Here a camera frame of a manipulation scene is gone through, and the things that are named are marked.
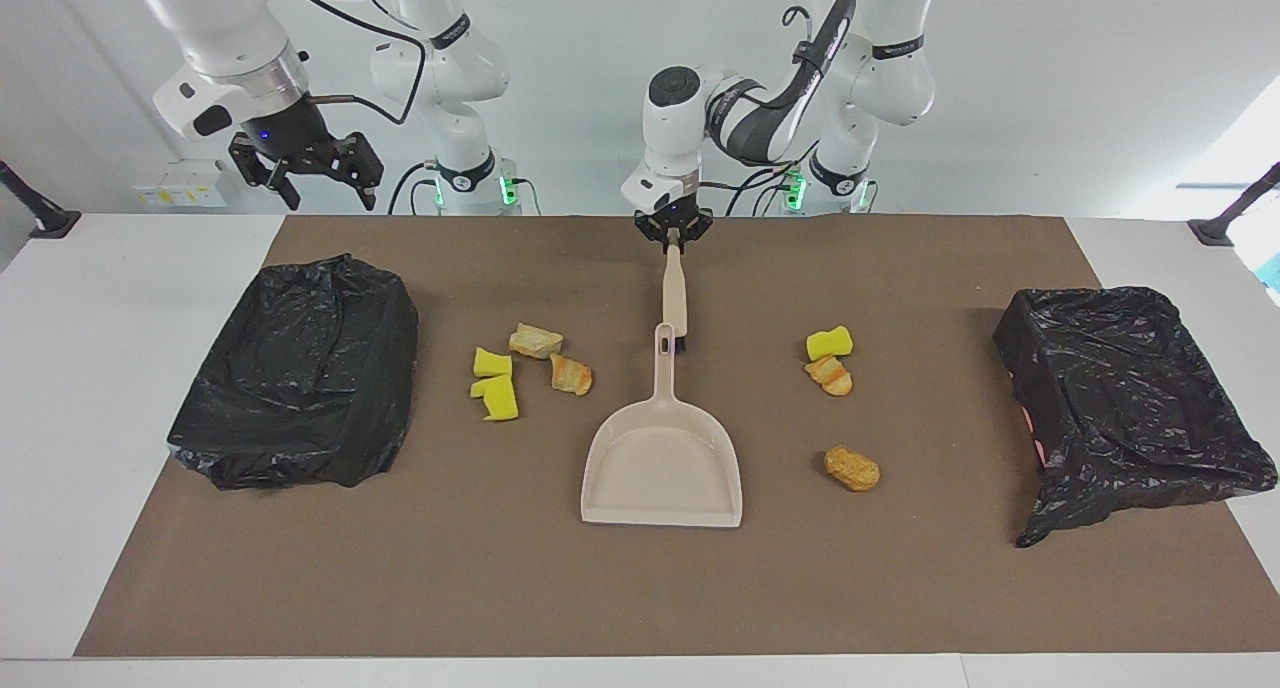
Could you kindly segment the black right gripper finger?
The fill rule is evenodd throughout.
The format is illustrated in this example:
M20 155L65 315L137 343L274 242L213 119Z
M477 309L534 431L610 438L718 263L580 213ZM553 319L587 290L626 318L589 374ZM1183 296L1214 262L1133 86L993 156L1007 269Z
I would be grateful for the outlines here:
M230 139L229 155L246 185L265 187L284 202L289 211L300 208L301 197L289 178L288 161L269 168L247 133L236 133Z
M375 208L384 165L362 132L335 141L335 173L338 182L356 192L366 211Z

